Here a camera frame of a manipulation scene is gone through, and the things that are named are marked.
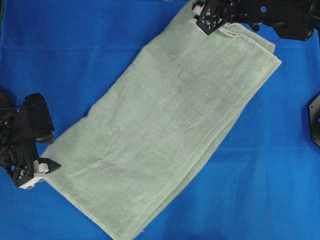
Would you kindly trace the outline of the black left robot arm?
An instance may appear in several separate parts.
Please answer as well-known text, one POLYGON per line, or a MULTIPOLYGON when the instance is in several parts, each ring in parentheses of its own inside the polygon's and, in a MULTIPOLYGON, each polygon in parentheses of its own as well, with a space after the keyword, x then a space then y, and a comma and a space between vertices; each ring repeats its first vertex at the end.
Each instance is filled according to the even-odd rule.
POLYGON ((0 95, 0 166, 17 188, 31 189, 61 165, 39 156, 37 143, 54 142, 54 125, 45 98, 40 93, 25 97, 14 106, 0 95))

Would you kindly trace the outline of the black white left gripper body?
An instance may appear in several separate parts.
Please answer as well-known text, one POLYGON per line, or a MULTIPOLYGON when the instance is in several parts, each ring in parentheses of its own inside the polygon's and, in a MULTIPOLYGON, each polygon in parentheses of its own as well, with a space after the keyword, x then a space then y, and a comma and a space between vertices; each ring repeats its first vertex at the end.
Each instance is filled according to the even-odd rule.
POLYGON ((39 157, 35 143, 6 147, 4 150, 4 171, 15 187, 31 189, 46 179, 49 165, 47 160, 39 157))

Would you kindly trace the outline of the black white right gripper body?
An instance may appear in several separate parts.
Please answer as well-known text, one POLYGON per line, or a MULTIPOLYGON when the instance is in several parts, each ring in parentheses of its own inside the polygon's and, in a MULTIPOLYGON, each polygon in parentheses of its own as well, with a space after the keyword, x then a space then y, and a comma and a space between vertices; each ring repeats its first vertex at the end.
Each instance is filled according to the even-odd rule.
POLYGON ((227 23, 233 23, 240 14, 238 0, 206 0, 192 5, 193 23, 207 36, 227 23))

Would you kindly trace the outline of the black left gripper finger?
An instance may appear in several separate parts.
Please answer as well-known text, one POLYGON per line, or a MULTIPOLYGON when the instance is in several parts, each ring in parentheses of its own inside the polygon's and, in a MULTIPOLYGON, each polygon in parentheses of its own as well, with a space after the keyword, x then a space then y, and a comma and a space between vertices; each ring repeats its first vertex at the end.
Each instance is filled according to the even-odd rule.
POLYGON ((61 164, 55 162, 54 160, 52 160, 50 158, 44 158, 44 157, 41 157, 39 159, 39 163, 47 165, 48 171, 46 172, 46 174, 52 173, 52 172, 58 170, 62 166, 61 164))

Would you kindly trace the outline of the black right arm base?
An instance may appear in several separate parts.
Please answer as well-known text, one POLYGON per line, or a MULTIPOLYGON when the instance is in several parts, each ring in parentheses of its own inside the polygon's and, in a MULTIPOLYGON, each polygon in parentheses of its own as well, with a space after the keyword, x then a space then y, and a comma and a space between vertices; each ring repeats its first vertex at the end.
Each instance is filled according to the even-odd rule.
POLYGON ((318 93, 308 104, 308 120, 310 137, 320 147, 320 94, 318 93))

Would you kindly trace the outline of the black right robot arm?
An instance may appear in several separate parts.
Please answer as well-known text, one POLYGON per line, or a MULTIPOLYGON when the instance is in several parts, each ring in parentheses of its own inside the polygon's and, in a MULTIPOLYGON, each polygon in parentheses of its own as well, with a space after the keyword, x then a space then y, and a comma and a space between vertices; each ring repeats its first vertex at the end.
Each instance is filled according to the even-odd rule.
POLYGON ((206 35, 226 24, 266 25, 282 39, 307 41, 320 30, 318 0, 206 0, 192 6, 192 22, 206 35))

